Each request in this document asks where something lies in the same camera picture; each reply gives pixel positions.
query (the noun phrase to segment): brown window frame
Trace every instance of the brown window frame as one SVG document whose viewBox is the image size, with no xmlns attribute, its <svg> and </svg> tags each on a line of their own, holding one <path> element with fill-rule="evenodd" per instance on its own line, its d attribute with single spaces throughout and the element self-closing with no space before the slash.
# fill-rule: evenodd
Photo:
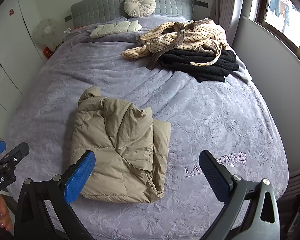
<svg viewBox="0 0 300 240">
<path fill-rule="evenodd" d="M 263 26 L 266 30 L 271 32 L 280 41 L 282 41 L 300 60 L 300 46 L 297 47 L 288 37 L 286 37 L 282 32 L 277 30 L 275 27 L 267 23 L 266 14 L 269 7 L 269 0 L 259 0 L 258 11 L 256 16 L 256 22 Z"/>
</svg>

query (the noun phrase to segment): screw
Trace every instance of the screw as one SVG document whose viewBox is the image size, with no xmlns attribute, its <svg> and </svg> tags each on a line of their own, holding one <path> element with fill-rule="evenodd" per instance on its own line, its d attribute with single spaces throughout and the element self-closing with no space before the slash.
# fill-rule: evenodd
<svg viewBox="0 0 300 240">
<path fill-rule="evenodd" d="M 60 175 L 55 175 L 55 176 L 53 176 L 53 180 L 54 181 L 59 181 L 59 180 L 61 180 L 61 176 Z"/>
<path fill-rule="evenodd" d="M 234 180 L 237 180 L 237 181 L 242 180 L 242 177 L 239 174 L 234 174 L 233 178 L 234 178 Z"/>
<path fill-rule="evenodd" d="M 269 179 L 263 179 L 262 182 L 263 182 L 264 184 L 266 184 L 266 185 L 269 185 L 269 184 L 270 184 Z"/>
<path fill-rule="evenodd" d="M 31 179 L 26 179 L 25 182 L 24 182 L 24 184 L 26 184 L 26 185 L 28 185 L 30 183 L 31 183 Z"/>
</svg>

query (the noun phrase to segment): striped robe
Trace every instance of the striped robe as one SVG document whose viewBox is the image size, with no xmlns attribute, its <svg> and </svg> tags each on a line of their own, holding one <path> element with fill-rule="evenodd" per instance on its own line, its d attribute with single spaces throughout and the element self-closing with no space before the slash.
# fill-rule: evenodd
<svg viewBox="0 0 300 240">
<path fill-rule="evenodd" d="M 177 49 L 191 50 L 199 47 L 203 47 L 204 49 L 214 48 L 214 51 L 216 51 L 215 59 L 207 63 L 191 62 L 191 65 L 212 65 L 218 60 L 221 49 L 229 48 L 226 41 L 225 30 L 220 25 L 216 25 L 211 19 L 205 19 L 203 22 L 204 23 L 195 26 L 193 29 L 186 30 L 185 39 Z M 167 28 L 173 28 L 173 24 L 174 22 L 163 23 L 150 30 L 140 38 L 144 46 L 127 49 L 121 53 L 121 56 L 126 59 L 135 60 L 169 46 L 177 39 L 178 33 L 162 32 Z"/>
</svg>

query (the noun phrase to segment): white pleated cushion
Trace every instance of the white pleated cushion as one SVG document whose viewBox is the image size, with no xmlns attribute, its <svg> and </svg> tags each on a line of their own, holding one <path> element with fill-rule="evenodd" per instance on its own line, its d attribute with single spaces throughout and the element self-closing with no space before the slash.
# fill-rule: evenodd
<svg viewBox="0 0 300 240">
<path fill-rule="evenodd" d="M 146 17 L 154 12 L 155 0 L 125 0 L 124 10 L 131 17 Z"/>
</svg>

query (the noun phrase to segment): gray quilted headboard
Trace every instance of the gray quilted headboard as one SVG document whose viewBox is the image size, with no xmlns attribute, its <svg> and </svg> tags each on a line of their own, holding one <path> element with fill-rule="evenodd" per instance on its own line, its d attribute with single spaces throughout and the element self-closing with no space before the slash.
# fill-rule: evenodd
<svg viewBox="0 0 300 240">
<path fill-rule="evenodd" d="M 154 14 L 193 18 L 193 0 L 155 0 Z M 129 17 L 123 8 L 124 0 L 83 0 L 71 7 L 74 27 L 108 22 L 120 16 Z"/>
</svg>

